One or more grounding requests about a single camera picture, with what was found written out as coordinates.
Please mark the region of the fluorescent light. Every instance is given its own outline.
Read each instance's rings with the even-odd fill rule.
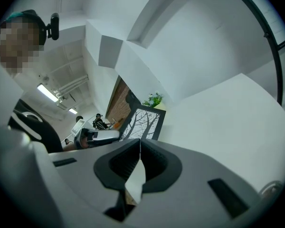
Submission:
[[[74,113],[74,114],[77,114],[78,112],[77,111],[75,111],[74,109],[69,109],[69,111],[71,112],[71,113]]]
[[[37,86],[37,89],[40,90],[43,94],[45,94],[52,101],[54,102],[58,101],[58,99],[51,92],[49,92],[47,88],[44,87],[43,84],[40,84],[39,86]]]

